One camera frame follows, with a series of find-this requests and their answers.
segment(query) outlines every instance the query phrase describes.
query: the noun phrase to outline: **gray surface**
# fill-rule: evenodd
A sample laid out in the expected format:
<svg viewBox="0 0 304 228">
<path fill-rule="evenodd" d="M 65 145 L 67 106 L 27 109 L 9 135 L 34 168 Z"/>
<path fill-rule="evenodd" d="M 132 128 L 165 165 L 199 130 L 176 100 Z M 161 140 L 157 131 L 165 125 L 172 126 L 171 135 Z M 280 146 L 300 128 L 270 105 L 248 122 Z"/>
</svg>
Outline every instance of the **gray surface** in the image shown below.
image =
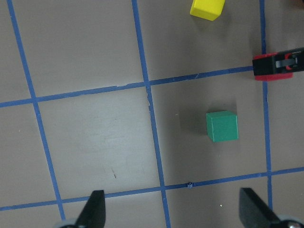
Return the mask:
<svg viewBox="0 0 304 228">
<path fill-rule="evenodd" d="M 64 199 L 159 186 L 144 88 L 39 107 Z"/>
<path fill-rule="evenodd" d="M 304 172 L 272 177 L 274 211 L 304 221 Z"/>
<path fill-rule="evenodd" d="M 14 5 L 38 96 L 142 81 L 130 1 Z"/>
<path fill-rule="evenodd" d="M 6 1 L 0 1 L 0 102 L 29 98 Z"/>
<path fill-rule="evenodd" d="M 249 179 L 167 191 L 172 228 L 243 228 L 238 218 L 239 188 L 248 187 L 267 202 L 267 179 Z"/>
<path fill-rule="evenodd" d="M 52 228 L 60 220 L 57 205 L 1 211 L 1 227 Z"/>
<path fill-rule="evenodd" d="M 0 109 L 0 129 L 0 207 L 55 200 L 33 106 Z"/>
<path fill-rule="evenodd" d="M 214 22 L 190 16 L 191 3 L 138 1 L 150 80 L 246 67 L 261 53 L 259 0 L 227 0 Z M 267 50 L 304 46 L 302 1 L 265 3 Z M 131 1 L 13 5 L 37 96 L 143 81 Z M 29 98 L 5 1 L 0 19 L 0 102 Z M 303 73 L 268 83 L 273 170 L 304 166 L 303 85 Z M 167 185 L 266 171 L 262 83 L 253 72 L 154 85 L 152 96 Z M 144 87 L 38 105 L 63 199 L 160 185 Z M 205 113 L 221 110 L 238 114 L 239 140 L 212 143 L 206 136 Z M 302 175 L 273 177 L 277 212 L 304 219 Z M 239 187 L 267 200 L 266 181 L 168 190 L 172 227 L 210 227 L 214 218 L 217 227 L 241 227 Z M 55 200 L 31 104 L 0 108 L 0 195 L 1 210 L 9 209 L 0 211 L 6 227 L 60 220 L 57 205 L 10 207 Z M 160 192 L 107 198 L 107 226 L 165 228 L 162 200 Z M 76 217 L 84 203 L 64 203 L 66 217 Z"/>
<path fill-rule="evenodd" d="M 166 226 L 160 192 L 106 198 L 105 228 L 162 228 Z M 64 205 L 68 218 L 77 218 L 84 202 Z"/>
<path fill-rule="evenodd" d="M 152 87 L 165 183 L 266 171 L 262 87 L 252 72 Z M 208 112 L 238 116 L 239 140 L 213 143 Z"/>
<path fill-rule="evenodd" d="M 191 4 L 138 1 L 149 78 L 251 65 L 261 50 L 259 1 L 226 1 L 215 21 L 190 16 Z"/>
</svg>

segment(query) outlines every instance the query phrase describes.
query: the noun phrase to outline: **green cube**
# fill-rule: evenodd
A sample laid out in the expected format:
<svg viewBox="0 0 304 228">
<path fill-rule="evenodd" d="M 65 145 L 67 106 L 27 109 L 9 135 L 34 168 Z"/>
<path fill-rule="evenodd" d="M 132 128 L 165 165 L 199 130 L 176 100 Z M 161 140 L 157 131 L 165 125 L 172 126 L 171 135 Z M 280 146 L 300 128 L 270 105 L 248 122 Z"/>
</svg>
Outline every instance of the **green cube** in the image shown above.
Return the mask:
<svg viewBox="0 0 304 228">
<path fill-rule="evenodd" d="M 213 142 L 238 139 L 238 116 L 230 111 L 207 113 L 207 134 Z"/>
</svg>

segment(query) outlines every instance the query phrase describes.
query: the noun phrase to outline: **blue tape line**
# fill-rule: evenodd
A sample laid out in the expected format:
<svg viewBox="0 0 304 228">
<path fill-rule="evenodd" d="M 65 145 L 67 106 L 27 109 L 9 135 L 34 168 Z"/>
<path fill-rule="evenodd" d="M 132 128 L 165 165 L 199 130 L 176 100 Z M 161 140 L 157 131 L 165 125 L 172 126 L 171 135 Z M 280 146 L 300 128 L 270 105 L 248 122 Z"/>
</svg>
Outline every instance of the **blue tape line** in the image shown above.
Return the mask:
<svg viewBox="0 0 304 228">
<path fill-rule="evenodd" d="M 278 170 L 272 172 L 272 175 L 282 175 L 282 174 L 288 174 L 288 173 L 295 173 L 295 172 L 304 172 L 304 167 L 299 168 L 292 168 L 292 169 L 286 169 L 286 170 Z"/>
<path fill-rule="evenodd" d="M 278 171 L 272 172 L 271 175 L 273 175 L 273 176 L 274 175 L 284 175 L 284 174 L 288 174 L 288 173 L 297 173 L 297 172 L 304 172 L 304 167 L 292 168 L 292 169 L 286 169 L 286 170 L 278 170 Z M 238 180 L 241 181 L 241 180 L 247 180 L 247 179 L 252 179 L 252 178 L 260 178 L 260 177 L 268 177 L 268 176 L 269 176 L 268 172 L 252 173 L 252 174 L 246 174 L 246 175 L 235 176 L 235 177 L 227 177 L 227 178 L 221 178 L 221 179 L 215 179 L 215 180 L 206 180 L 206 181 L 194 182 L 194 183 L 192 183 L 192 185 L 193 185 L 193 187 L 199 187 L 199 186 L 205 186 L 205 185 L 213 185 L 213 184 L 233 182 L 233 181 L 238 181 Z M 162 191 L 162 190 L 181 189 L 181 188 L 187 188 L 187 187 L 188 187 L 188 183 L 175 184 L 175 185 L 168 185 L 168 186 L 164 186 L 164 187 L 154 187 L 154 188 L 146 188 L 146 189 L 138 189 L 138 190 L 131 190 L 131 191 L 121 191 L 121 192 L 108 193 L 108 194 L 105 194 L 105 197 L 106 198 L 112 198 L 112 197 L 128 196 L 128 195 L 135 195 L 135 194 L 148 193 L 148 192 L 156 192 L 156 191 Z M 87 197 L 79 197 L 79 198 L 71 198 L 71 199 L 63 199 L 62 203 L 81 202 L 81 201 L 87 201 L 88 199 L 89 199 L 88 196 Z M 57 201 L 28 203 L 28 204 L 1 207 L 0 211 L 39 207 L 39 206 L 46 206 L 46 205 L 55 205 L 55 204 L 57 204 Z"/>
<path fill-rule="evenodd" d="M 23 100 L 17 100 L 17 101 L 7 101 L 7 102 L 2 102 L 0 103 L 0 108 L 3 107 L 10 107 L 10 106 L 17 106 L 17 105 L 26 105 L 26 104 L 31 104 L 33 103 L 33 99 L 23 99 Z"/>
<path fill-rule="evenodd" d="M 131 191 L 121 191 L 121 192 L 114 192 L 114 193 L 107 193 L 104 196 L 106 198 L 118 197 L 118 196 L 128 196 L 128 195 L 135 195 L 147 192 L 154 192 L 154 191 L 161 191 L 161 187 L 154 187 L 154 188 L 147 188 L 147 189 L 138 189 L 138 190 L 131 190 Z"/>
<path fill-rule="evenodd" d="M 262 54 L 266 54 L 266 19 L 265 19 L 265 0 L 259 0 L 260 4 L 260 23 L 261 23 L 261 46 Z M 266 147 L 266 168 L 267 168 L 267 192 L 268 206 L 272 209 L 272 169 L 271 169 L 271 148 L 270 148 L 270 130 L 269 130 L 269 112 L 268 112 L 268 85 L 263 82 L 263 106 L 264 106 L 264 130 L 265 130 L 265 147 Z"/>
<path fill-rule="evenodd" d="M 268 207 L 270 209 L 273 209 L 273 204 L 272 204 L 272 177 L 271 177 L 271 175 L 268 175 L 267 195 L 268 195 Z"/>
<path fill-rule="evenodd" d="M 89 196 L 85 197 L 78 197 L 78 198 L 71 198 L 71 199 L 63 199 L 62 203 L 76 203 L 76 202 L 82 202 L 82 201 L 88 201 Z"/>
<path fill-rule="evenodd" d="M 153 134 L 153 140 L 154 140 L 158 175 L 159 175 L 159 179 L 160 179 L 160 185 L 161 185 L 161 187 L 164 187 L 165 182 L 164 182 L 162 163 L 161 163 L 162 159 L 161 159 L 161 153 L 160 153 L 158 135 L 157 135 L 157 129 L 156 129 L 156 121 L 155 121 L 153 99 L 152 99 L 152 93 L 151 93 L 151 85 L 149 82 L 147 64 L 146 64 L 144 48 L 143 48 L 143 36 L 142 36 L 142 30 L 141 30 L 141 25 L 140 25 L 137 0 L 132 0 L 132 8 L 133 8 L 135 30 L 136 30 L 136 36 L 137 36 L 138 49 L 139 49 L 139 56 L 140 56 L 140 61 L 141 61 L 141 66 L 142 66 L 143 82 L 146 86 L 148 101 L 150 103 L 149 110 L 150 110 L 150 118 L 151 118 L 151 126 L 152 126 L 152 134 Z M 167 228 L 170 228 L 171 223 L 170 223 L 169 209 L 168 209 L 168 203 L 167 203 L 167 197 L 166 197 L 166 190 L 162 188 L 161 193 L 162 193 L 161 196 L 162 196 L 162 204 L 163 204 L 163 209 L 164 209 L 164 214 L 165 214 L 166 226 L 167 226 Z"/>
<path fill-rule="evenodd" d="M 226 183 L 226 182 L 232 182 L 232 181 L 241 181 L 241 180 L 246 180 L 246 179 L 252 179 L 252 178 L 260 178 L 260 177 L 265 177 L 267 176 L 266 173 L 253 173 L 253 174 L 247 174 L 247 175 L 241 175 L 241 176 L 236 176 L 236 177 L 227 177 L 227 178 L 221 178 L 221 179 L 216 179 L 216 180 L 207 180 L 207 181 L 202 181 L 202 182 L 196 182 L 193 183 L 194 187 L 197 186 L 205 186 L 205 185 L 212 185 L 212 184 L 220 184 L 220 183 Z"/>
<path fill-rule="evenodd" d="M 268 96 L 267 82 L 263 82 L 263 108 L 264 108 L 264 130 L 265 130 L 265 146 L 266 146 L 266 168 L 267 168 L 267 172 L 271 172 L 271 149 L 270 149 L 269 111 L 268 111 L 267 96 Z"/>
<path fill-rule="evenodd" d="M 270 148 L 270 130 L 269 130 L 269 112 L 267 101 L 267 82 L 263 82 L 263 106 L 264 106 L 264 130 L 265 130 L 265 147 L 266 147 L 266 168 L 268 174 L 267 192 L 268 192 L 268 206 L 272 209 L 272 168 L 271 168 L 271 148 Z"/>
<path fill-rule="evenodd" d="M 22 40 L 21 40 L 21 35 L 20 35 L 20 32 L 19 32 L 18 24 L 17 24 L 17 19 L 16 19 L 16 15 L 15 15 L 14 6 L 13 6 L 13 3 L 12 3 L 11 0 L 7 0 L 7 4 L 8 4 L 8 8 L 9 8 L 9 14 L 10 14 L 10 17 L 11 17 L 11 22 L 12 22 L 14 32 L 15 32 L 15 37 L 16 37 L 16 41 L 17 41 L 17 45 L 18 45 L 18 49 L 19 49 L 19 53 L 20 53 L 21 62 L 22 62 L 22 65 L 23 65 L 25 77 L 26 77 L 27 84 L 28 84 L 29 93 L 30 93 L 30 96 L 31 96 L 32 100 L 36 100 L 36 94 L 35 94 L 34 86 L 33 86 L 33 83 L 32 83 L 32 79 L 30 77 L 28 63 L 27 63 L 26 55 L 25 55 Z M 62 206 L 62 202 L 61 202 L 61 197 L 60 197 L 60 194 L 59 194 L 59 189 L 58 189 L 58 185 L 57 185 L 57 181 L 56 181 L 56 177 L 55 177 L 55 172 L 54 172 L 51 156 L 50 156 L 49 149 L 48 149 L 47 139 L 46 139 L 44 128 L 43 128 L 38 103 L 36 101 L 33 102 L 33 106 L 34 106 L 34 110 L 35 110 L 35 114 L 36 114 L 36 119 L 37 119 L 37 122 L 38 122 L 38 127 L 39 127 L 39 131 L 40 131 L 40 135 L 41 135 L 41 140 L 42 140 L 42 143 L 43 143 L 43 147 L 44 147 L 47 162 L 48 162 L 47 164 L 48 164 L 50 176 L 51 176 L 54 191 L 55 191 L 55 196 L 56 196 L 56 200 L 57 200 L 57 204 L 58 204 L 58 208 L 59 208 L 59 213 L 60 213 L 61 219 L 64 220 L 65 219 L 65 214 L 64 214 L 64 210 L 63 210 L 63 206 Z"/>
<path fill-rule="evenodd" d="M 261 23 L 262 54 L 266 54 L 265 0 L 260 0 L 260 23 Z"/>
<path fill-rule="evenodd" d="M 51 154 L 49 152 L 49 148 L 48 148 L 48 144 L 47 144 L 48 142 L 47 142 L 46 134 L 45 134 L 44 127 L 43 127 L 39 106 L 38 106 L 37 102 L 33 103 L 33 105 L 34 105 L 34 110 L 35 110 L 35 114 L 36 114 L 36 118 L 37 118 L 37 122 L 38 122 L 38 127 L 39 127 L 39 131 L 40 131 L 40 135 L 41 135 L 43 148 L 44 148 L 45 155 L 47 158 L 47 165 L 48 165 L 49 173 L 50 173 L 51 180 L 53 183 L 53 188 L 54 188 L 54 192 L 55 192 L 55 196 L 56 196 L 56 200 L 57 200 L 57 204 L 58 204 L 58 208 L 59 208 L 59 213 L 60 213 L 61 219 L 65 220 L 66 217 L 65 217 L 64 210 L 63 210 L 63 206 L 62 206 L 62 200 L 61 200 L 60 193 L 59 193 L 59 188 L 58 188 L 58 184 L 57 184 L 57 180 L 56 180 L 56 176 L 55 176 L 55 171 L 54 171 L 54 167 L 53 167 L 53 163 L 52 163 L 52 159 L 51 159 Z"/>
<path fill-rule="evenodd" d="M 16 210 L 16 209 L 23 209 L 23 208 L 34 208 L 34 207 L 42 207 L 42 206 L 48 206 L 48 205 L 56 205 L 57 201 L 46 201 L 46 202 L 38 202 L 38 203 L 26 203 L 26 204 L 20 204 L 20 205 L 14 205 L 14 206 L 8 206 L 8 207 L 2 207 L 0 208 L 0 211 L 5 210 Z"/>
<path fill-rule="evenodd" d="M 216 71 L 204 72 L 204 73 L 193 74 L 193 75 L 157 79 L 157 80 L 150 81 L 150 85 L 154 86 L 154 85 L 160 85 L 160 84 L 166 84 L 166 83 L 172 83 L 172 82 L 200 79 L 200 78 L 205 78 L 205 77 L 241 73 L 241 72 L 252 71 L 252 70 L 253 70 L 252 66 L 236 67 L 236 68 L 216 70 Z"/>
<path fill-rule="evenodd" d="M 42 96 L 42 97 L 37 97 L 37 101 L 42 102 L 42 101 L 58 100 L 58 99 L 76 97 L 76 96 L 81 96 L 81 95 L 100 94 L 100 93 L 107 93 L 107 92 L 118 91 L 118 90 L 139 88 L 139 87 L 144 87 L 144 86 L 145 85 L 143 82 L 137 82 L 137 83 L 127 84 L 125 86 L 109 86 L 109 87 L 103 87 L 103 88 L 97 88 L 97 89 L 88 89 L 88 90 L 82 90 L 82 91 L 76 91 L 76 92 L 70 92 L 70 93 Z"/>
<path fill-rule="evenodd" d="M 25 52 L 23 49 L 22 41 L 21 41 L 21 35 L 19 32 L 18 24 L 17 24 L 15 10 L 14 10 L 13 3 L 11 0 L 7 0 L 7 4 L 8 4 L 8 8 L 9 8 L 11 22 L 12 22 L 14 32 L 15 32 L 15 37 L 16 37 L 16 41 L 17 41 L 17 45 L 18 45 L 18 49 L 19 49 L 21 62 L 23 65 L 23 70 L 25 73 L 25 78 L 27 80 L 27 84 L 28 84 L 28 88 L 29 88 L 29 93 L 30 93 L 30 96 L 33 98 L 33 97 L 36 97 L 36 95 L 35 95 L 32 79 L 30 78 L 30 74 L 29 74 L 28 63 L 27 63 L 27 60 L 25 57 Z"/>
</svg>

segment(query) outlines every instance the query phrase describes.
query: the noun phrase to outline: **gray floor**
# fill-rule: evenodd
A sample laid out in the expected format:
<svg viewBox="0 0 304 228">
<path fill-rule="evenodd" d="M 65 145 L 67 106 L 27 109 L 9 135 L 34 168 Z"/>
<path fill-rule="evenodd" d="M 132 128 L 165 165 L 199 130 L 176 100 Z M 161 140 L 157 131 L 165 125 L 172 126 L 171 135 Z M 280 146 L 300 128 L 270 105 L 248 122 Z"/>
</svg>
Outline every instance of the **gray floor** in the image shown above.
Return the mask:
<svg viewBox="0 0 304 228">
<path fill-rule="evenodd" d="M 0 1 L 3 227 L 76 218 L 99 189 L 107 228 L 240 228 L 240 187 L 304 219 L 304 73 L 251 70 L 260 6 L 276 52 L 304 46 L 303 3 L 227 0 L 214 22 L 191 3 Z M 222 110 L 239 140 L 207 137 Z"/>
</svg>

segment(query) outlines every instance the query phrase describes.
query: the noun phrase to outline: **scuff mark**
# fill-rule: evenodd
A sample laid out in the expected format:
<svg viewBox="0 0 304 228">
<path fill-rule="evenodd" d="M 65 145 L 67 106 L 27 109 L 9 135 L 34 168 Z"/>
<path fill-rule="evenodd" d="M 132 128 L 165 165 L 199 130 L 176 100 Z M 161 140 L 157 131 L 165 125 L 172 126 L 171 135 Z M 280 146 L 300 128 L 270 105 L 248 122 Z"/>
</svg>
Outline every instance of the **scuff mark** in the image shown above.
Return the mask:
<svg viewBox="0 0 304 228">
<path fill-rule="evenodd" d="M 114 173 L 114 170 L 112 168 L 111 168 L 111 170 L 112 170 L 112 173 L 113 173 L 113 175 L 114 175 L 114 177 L 116 179 L 117 177 L 116 177 L 116 174 Z"/>
</svg>

